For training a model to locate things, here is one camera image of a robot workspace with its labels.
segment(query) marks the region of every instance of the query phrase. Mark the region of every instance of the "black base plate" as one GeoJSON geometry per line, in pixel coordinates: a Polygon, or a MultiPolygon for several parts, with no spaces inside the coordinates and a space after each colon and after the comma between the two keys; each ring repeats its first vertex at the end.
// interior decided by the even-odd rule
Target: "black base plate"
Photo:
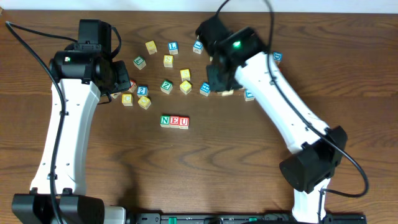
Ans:
{"type": "MultiPolygon", "coordinates": [[[[258,223],[299,223],[289,213],[269,213],[265,215],[160,215],[156,213],[136,214],[136,224],[243,224],[255,220],[258,223]]],[[[324,224],[367,224],[365,215],[330,215],[323,220],[324,224]]]]}

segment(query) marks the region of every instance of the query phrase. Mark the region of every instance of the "letter z block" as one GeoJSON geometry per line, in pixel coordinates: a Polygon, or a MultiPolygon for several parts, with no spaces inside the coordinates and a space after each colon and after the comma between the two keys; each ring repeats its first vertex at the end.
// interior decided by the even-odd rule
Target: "letter z block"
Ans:
{"type": "Polygon", "coordinates": [[[164,82],[160,86],[160,90],[162,90],[162,92],[164,92],[166,94],[170,94],[172,89],[173,89],[173,84],[167,80],[164,80],[164,82]]]}

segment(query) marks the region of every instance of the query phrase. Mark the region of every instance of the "black motor joint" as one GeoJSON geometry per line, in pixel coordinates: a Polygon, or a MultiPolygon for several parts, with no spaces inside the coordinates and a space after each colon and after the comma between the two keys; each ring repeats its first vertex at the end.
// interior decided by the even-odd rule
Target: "black motor joint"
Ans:
{"type": "Polygon", "coordinates": [[[259,52],[267,51],[254,29],[246,27],[232,33],[218,16],[202,22],[195,33],[208,55],[213,57],[211,65],[206,67],[210,91],[241,89],[234,78],[236,69],[245,67],[245,61],[259,52]]]}
{"type": "Polygon", "coordinates": [[[78,42],[58,51],[50,61],[55,81],[72,78],[81,79],[84,84],[94,82],[101,96],[128,90],[130,81],[124,62],[113,62],[121,43],[112,52],[112,30],[120,40],[117,30],[108,23],[94,19],[80,20],[78,42]]]}

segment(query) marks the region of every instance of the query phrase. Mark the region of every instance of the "yellow block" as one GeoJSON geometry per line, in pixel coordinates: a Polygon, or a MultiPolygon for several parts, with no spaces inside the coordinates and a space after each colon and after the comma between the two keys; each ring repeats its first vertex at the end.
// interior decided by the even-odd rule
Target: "yellow block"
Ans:
{"type": "Polygon", "coordinates": [[[147,47],[147,50],[148,50],[149,54],[154,54],[154,53],[157,52],[156,45],[155,45],[155,42],[153,40],[149,41],[149,42],[146,42],[145,45],[147,47]]]}
{"type": "Polygon", "coordinates": [[[180,89],[183,93],[188,94],[192,90],[192,85],[188,81],[184,81],[180,85],[180,89]]]}
{"type": "Polygon", "coordinates": [[[123,94],[122,95],[122,104],[124,106],[132,106],[132,95],[131,94],[123,94]]]}
{"type": "Polygon", "coordinates": [[[139,99],[138,104],[139,104],[140,107],[142,107],[142,108],[144,108],[146,110],[150,106],[151,102],[150,102],[150,99],[148,99],[148,97],[142,96],[139,99]]]}
{"type": "Polygon", "coordinates": [[[189,72],[189,69],[183,69],[180,71],[181,73],[181,81],[188,80],[191,81],[191,73],[189,72]]]}
{"type": "Polygon", "coordinates": [[[173,67],[173,55],[164,55],[163,64],[165,67],[173,67]]]}

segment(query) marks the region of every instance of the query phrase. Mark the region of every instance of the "wooden table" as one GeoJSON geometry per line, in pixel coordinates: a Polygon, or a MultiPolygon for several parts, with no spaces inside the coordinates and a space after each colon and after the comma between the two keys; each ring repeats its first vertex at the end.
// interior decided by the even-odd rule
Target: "wooden table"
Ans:
{"type": "MultiPolygon", "coordinates": [[[[91,125],[86,161],[87,195],[107,205],[165,213],[256,213],[290,210],[293,189],[279,170],[289,157],[283,139],[261,107],[243,93],[208,98],[206,53],[192,52],[195,29],[212,13],[3,11],[0,22],[77,38],[78,22],[98,18],[117,27],[123,39],[118,60],[131,78],[149,86],[152,106],[133,108],[118,98],[98,106],[91,125]],[[149,55],[145,42],[158,52],[149,55]],[[173,69],[162,59],[167,42],[180,53],[173,69]],[[138,55],[147,66],[138,70],[138,55]],[[179,89],[179,70],[189,68],[193,90],[179,89]],[[167,78],[170,95],[160,91],[167,78]],[[184,114],[190,129],[165,129],[161,114],[184,114]]],[[[222,13],[233,30],[257,29],[266,40],[269,16],[222,13]]],[[[284,54],[286,79],[314,113],[348,133],[346,151],[367,172],[371,190],[360,199],[328,195],[332,212],[363,212],[369,223],[396,223],[398,214],[398,16],[365,14],[276,15],[274,50],[284,54]]],[[[48,62],[67,41],[18,31],[48,62]]],[[[14,193],[27,193],[42,157],[51,110],[50,79],[40,65],[0,27],[0,222],[15,223],[14,193]]],[[[363,188],[346,160],[330,188],[355,193],[363,188]]]]}

